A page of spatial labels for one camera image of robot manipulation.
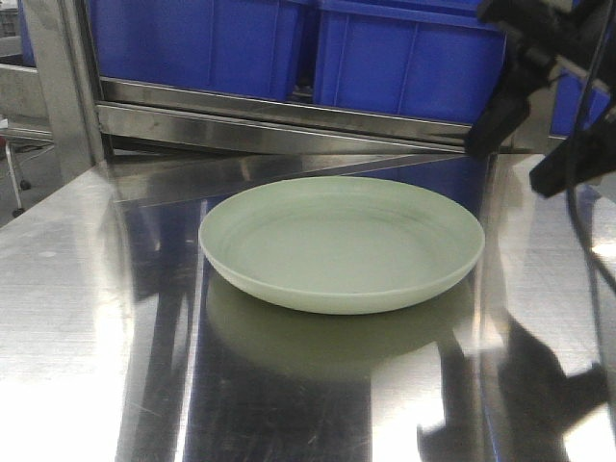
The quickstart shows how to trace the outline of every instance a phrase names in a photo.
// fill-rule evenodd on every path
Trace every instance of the stainless steel panel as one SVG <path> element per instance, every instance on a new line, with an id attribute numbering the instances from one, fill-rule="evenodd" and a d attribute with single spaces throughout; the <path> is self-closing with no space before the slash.
<path id="1" fill-rule="evenodd" d="M 140 82 L 102 79 L 108 101 L 191 111 L 244 120 L 277 122 L 380 138 L 398 138 L 461 146 L 469 127 L 463 124 L 417 120 L 296 103 L 280 103 L 238 95 L 180 90 Z"/>
<path id="2" fill-rule="evenodd" d="M 0 57 L 14 56 L 21 54 L 21 37 L 2 37 L 0 38 Z"/>
<path id="3" fill-rule="evenodd" d="M 614 460 L 614 300 L 602 291 L 598 342 L 563 198 L 528 186 L 539 156 L 497 166 L 486 251 L 466 285 L 342 319 L 247 297 L 199 250 L 220 194 L 313 160 L 267 158 L 101 166 L 0 230 L 0 458 Z M 420 181 L 431 169 L 443 173 L 434 187 L 464 193 L 480 186 L 452 174 L 465 162 L 377 175 Z M 172 177 L 192 183 L 185 197 Z M 614 267 L 616 205 L 580 193 Z"/>
<path id="4" fill-rule="evenodd" d="M 42 94 L 66 181 L 105 157 L 82 0 L 24 0 Z"/>
<path id="5" fill-rule="evenodd" d="M 19 65 L 0 64 L 0 114 L 22 125 L 48 126 L 39 73 Z"/>
<path id="6" fill-rule="evenodd" d="M 0 136 L 6 138 L 11 141 L 27 141 L 27 142 L 41 142 L 43 144 L 48 144 L 53 141 L 53 137 L 51 136 L 51 132 L 41 131 L 37 126 L 37 129 L 29 129 L 29 128 L 13 128 L 7 127 L 0 129 Z"/>
<path id="7" fill-rule="evenodd" d="M 101 103 L 103 133 L 255 154 L 451 154 L 455 146 L 280 126 L 216 115 Z"/>

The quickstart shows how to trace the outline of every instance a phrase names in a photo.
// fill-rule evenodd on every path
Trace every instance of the green plate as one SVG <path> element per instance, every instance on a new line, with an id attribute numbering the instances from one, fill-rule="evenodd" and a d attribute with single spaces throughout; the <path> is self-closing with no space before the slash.
<path id="1" fill-rule="evenodd" d="M 206 216 L 199 240 L 238 289 L 339 315 L 396 310 L 441 294 L 469 273 L 484 246 L 475 217 L 436 192 L 343 176 L 236 194 Z"/>

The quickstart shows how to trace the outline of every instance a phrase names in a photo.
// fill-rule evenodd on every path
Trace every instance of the blue bin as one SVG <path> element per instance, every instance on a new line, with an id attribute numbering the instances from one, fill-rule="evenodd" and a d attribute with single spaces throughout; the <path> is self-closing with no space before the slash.
<path id="1" fill-rule="evenodd" d="M 284 100 L 314 0 L 90 0 L 102 75 Z M 24 57 L 32 56 L 24 48 Z"/>
<path id="2" fill-rule="evenodd" d="M 578 102 L 583 84 L 579 78 L 563 70 L 563 76 L 558 81 L 554 112 L 552 117 L 552 134 L 569 136 L 574 128 Z M 594 90 L 588 120 L 595 121 L 607 107 L 609 96 L 602 91 Z"/>
<path id="3" fill-rule="evenodd" d="M 504 44 L 462 2 L 321 0 L 315 102 L 473 123 Z"/>
<path id="4" fill-rule="evenodd" d="M 386 168 L 358 176 L 394 180 L 444 195 L 478 216 L 488 173 L 488 161 L 470 157 Z"/>
<path id="5" fill-rule="evenodd" d="M 23 7 L 21 0 L 17 0 L 18 15 L 19 15 L 19 34 L 21 35 L 21 54 L 24 65 L 33 67 L 35 65 L 35 54 L 32 50 L 30 42 L 30 34 L 28 33 L 28 24 L 23 15 Z"/>

